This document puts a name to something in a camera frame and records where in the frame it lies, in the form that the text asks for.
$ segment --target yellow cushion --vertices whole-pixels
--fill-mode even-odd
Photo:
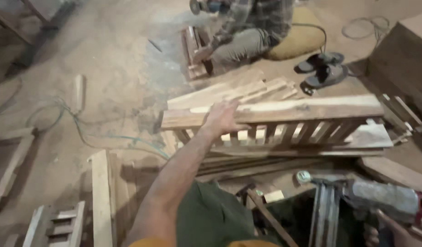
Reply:
[[[294,9],[292,23],[309,23],[321,26],[321,22],[306,7]],[[277,46],[265,54],[267,59],[285,60],[310,53],[324,45],[324,33],[318,28],[292,25],[292,28]]]

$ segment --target wooden frame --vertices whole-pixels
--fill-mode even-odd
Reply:
[[[182,44],[185,51],[185,59],[187,60],[187,70],[188,76],[191,80],[207,76],[208,72],[205,68],[203,62],[199,64],[193,64],[192,59],[194,57],[194,52],[202,47],[200,43],[200,37],[197,33],[197,30],[193,26],[181,31]]]
[[[85,219],[85,201],[57,213],[49,205],[34,210],[23,247],[79,247]]]
[[[37,8],[31,3],[30,0],[21,0],[24,5],[42,21],[43,25],[49,25],[49,21],[37,10]],[[14,25],[8,18],[5,17],[5,14],[0,11],[0,23],[14,32],[19,38],[21,38],[27,44],[33,44],[32,40],[28,38],[22,31],[20,31],[16,25]]]
[[[209,107],[164,112],[162,130],[174,131],[186,144]],[[226,156],[361,156],[379,155],[392,142],[378,119],[384,109],[368,94],[240,105],[235,119],[251,129],[216,140],[210,154]]]
[[[8,196],[11,188],[13,187],[18,167],[24,162],[34,140],[34,136],[32,134],[34,130],[35,129],[33,127],[30,127],[6,132],[0,135],[0,141],[8,141],[16,138],[21,139],[0,181],[0,202],[3,198]]]

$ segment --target concrete floor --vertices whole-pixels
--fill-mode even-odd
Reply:
[[[193,90],[182,73],[179,31],[212,21],[205,14],[192,15],[188,2],[82,3],[55,38],[43,45],[30,69],[0,84],[0,105],[15,94],[0,113],[0,132],[26,125],[44,130],[0,212],[1,241],[10,233],[24,234],[39,205],[65,208],[82,199],[91,204],[91,166],[86,159],[102,148],[113,149],[124,160],[136,160],[143,166],[163,165],[162,153],[169,149],[157,131],[160,111],[166,109],[167,99]],[[346,62],[366,57],[375,44],[374,37],[355,41],[342,36],[342,26],[351,19],[383,15],[393,26],[399,19],[422,12],[422,0],[313,0],[308,6],[327,31],[327,50],[345,54]],[[148,39],[157,43],[162,53]],[[295,74],[293,65],[307,56],[283,62],[260,60],[239,71],[257,68],[268,80],[286,76],[301,82],[304,76]],[[70,104],[78,74],[87,77],[86,106],[79,116],[86,143],[66,111],[54,124],[60,117],[55,101],[62,98]],[[202,83],[222,81],[233,74]],[[356,78],[348,78],[319,95],[366,92]],[[90,242],[90,227],[87,229],[88,236],[83,238]]]

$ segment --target power cord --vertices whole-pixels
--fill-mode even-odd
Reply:
[[[351,35],[348,34],[347,31],[349,30],[349,28],[352,25],[356,25],[357,23],[362,23],[362,22],[370,23],[371,25],[373,25],[374,30],[370,31],[367,34],[362,35],[362,36],[351,36]],[[374,37],[376,38],[376,44],[374,45],[373,50],[371,51],[371,53],[368,56],[368,57],[370,57],[373,54],[373,52],[376,50],[379,43],[381,42],[382,37],[385,36],[388,33],[389,26],[390,26],[390,22],[384,16],[360,17],[360,18],[353,19],[349,23],[344,25],[342,27],[342,35],[349,38],[349,39],[352,39],[352,40],[362,40],[362,39],[370,37],[371,35],[374,34]],[[352,74],[352,73],[349,72],[348,75],[353,76],[353,77],[367,76],[368,75],[368,67],[369,67],[369,60],[366,61],[365,70],[362,74],[355,75],[355,74]]]
[[[0,105],[0,115],[2,114],[2,112],[4,112],[5,110],[7,110],[8,108],[11,107],[11,103],[13,102],[15,96],[21,91],[22,88],[22,79],[20,79],[20,83],[18,84],[16,91],[11,95],[10,98],[8,98],[2,105]],[[116,138],[116,139],[129,139],[132,140],[133,142],[142,142],[150,147],[152,147],[153,149],[155,149],[154,151],[150,151],[148,149],[140,149],[140,148],[115,148],[115,149],[132,149],[132,150],[142,150],[142,151],[146,151],[152,154],[155,154],[165,160],[168,160],[170,158],[170,156],[168,154],[166,154],[164,151],[162,151],[161,149],[159,149],[157,146],[155,146],[154,144],[139,138],[139,137],[131,137],[131,136],[123,136],[123,135],[103,135],[103,134],[86,134],[84,133],[84,131],[81,128],[81,124],[87,124],[86,122],[82,121],[79,119],[79,117],[75,114],[73,114],[71,112],[71,108],[69,108],[69,106],[65,103],[65,101],[60,98],[59,96],[53,96],[53,97],[49,97],[47,99],[44,100],[40,100],[40,101],[45,101],[45,102],[49,102],[48,105],[39,107],[38,109],[36,109],[25,121],[25,126],[29,127],[29,126],[33,126],[32,122],[33,119],[35,118],[36,115],[38,115],[41,111],[48,109],[48,108],[57,108],[59,110],[59,116],[57,117],[57,119],[48,127],[38,130],[39,132],[47,132],[49,131],[51,128],[53,128],[55,125],[57,125],[60,120],[62,119],[63,115],[65,112],[69,113],[72,117],[72,119],[74,120],[75,126],[77,128],[77,132],[78,135],[80,137],[80,140],[82,141],[82,143],[84,143],[86,146],[89,146],[91,148],[94,149],[99,149],[101,147],[97,147],[94,146],[90,143],[88,143],[85,138],[84,135],[87,136],[93,136],[93,137],[98,137],[98,138]]]

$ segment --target hand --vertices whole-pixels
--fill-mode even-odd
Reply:
[[[388,227],[394,236],[395,247],[422,247],[422,242],[414,238],[404,227],[395,222],[382,210],[377,210],[379,223]],[[365,241],[367,247],[377,247],[379,245],[379,232],[374,227],[365,226]]]
[[[192,58],[192,63],[198,64],[204,60],[207,60],[212,55],[213,52],[214,50],[211,47],[211,45],[208,45],[196,50]]]
[[[202,129],[210,131],[216,138],[230,132],[250,129],[247,124],[236,124],[234,113],[238,105],[238,100],[215,103],[205,117]]]

